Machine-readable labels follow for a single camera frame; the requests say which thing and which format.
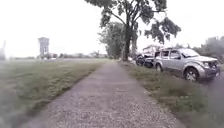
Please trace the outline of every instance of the road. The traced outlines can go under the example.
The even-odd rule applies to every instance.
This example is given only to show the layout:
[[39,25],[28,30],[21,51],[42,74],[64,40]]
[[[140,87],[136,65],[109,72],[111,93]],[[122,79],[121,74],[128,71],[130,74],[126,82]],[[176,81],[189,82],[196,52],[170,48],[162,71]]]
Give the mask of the road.
[[224,72],[214,81],[202,83],[208,88],[208,103],[212,113],[215,113],[218,121],[224,126]]

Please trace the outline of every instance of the tree trunk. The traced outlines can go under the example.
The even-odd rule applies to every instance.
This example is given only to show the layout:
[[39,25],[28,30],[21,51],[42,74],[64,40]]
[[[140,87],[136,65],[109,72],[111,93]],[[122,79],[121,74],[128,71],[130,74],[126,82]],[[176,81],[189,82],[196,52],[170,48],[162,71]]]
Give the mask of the tree trunk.
[[131,57],[134,57],[137,50],[137,41],[135,39],[132,40],[132,48],[131,48]]
[[125,44],[124,44],[124,52],[122,56],[122,61],[128,61],[128,56],[129,56],[129,51],[130,51],[130,42],[131,42],[131,37],[130,37],[130,26],[129,24],[126,24],[126,29],[125,29]]

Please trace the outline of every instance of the parked car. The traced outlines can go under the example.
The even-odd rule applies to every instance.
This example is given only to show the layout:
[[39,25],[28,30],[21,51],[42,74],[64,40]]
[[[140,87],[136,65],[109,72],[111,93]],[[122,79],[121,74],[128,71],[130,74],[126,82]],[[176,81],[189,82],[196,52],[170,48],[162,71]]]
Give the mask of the parked car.
[[139,54],[137,55],[135,62],[136,62],[136,65],[138,66],[152,68],[153,60],[154,60],[154,57]]
[[212,80],[220,74],[217,59],[200,56],[189,48],[163,49],[157,52],[154,63],[157,71],[172,71],[189,81]]

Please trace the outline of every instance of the silver suv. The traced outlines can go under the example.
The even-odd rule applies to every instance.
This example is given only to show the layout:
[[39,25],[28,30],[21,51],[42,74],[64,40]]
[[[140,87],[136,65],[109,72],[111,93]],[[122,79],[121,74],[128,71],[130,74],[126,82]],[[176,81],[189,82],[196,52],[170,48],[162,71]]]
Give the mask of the silver suv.
[[220,74],[218,60],[200,56],[189,48],[163,49],[156,53],[155,67],[157,71],[169,70],[189,81],[213,79]]

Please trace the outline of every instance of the grass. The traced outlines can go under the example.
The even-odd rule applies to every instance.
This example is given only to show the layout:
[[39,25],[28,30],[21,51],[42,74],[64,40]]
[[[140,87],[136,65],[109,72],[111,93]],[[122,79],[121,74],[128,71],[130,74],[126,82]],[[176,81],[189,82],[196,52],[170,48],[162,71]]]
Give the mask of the grass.
[[219,128],[208,111],[208,98],[199,84],[129,63],[122,65],[151,97],[169,108],[187,128]]
[[103,62],[61,60],[2,63],[0,127],[18,127]]

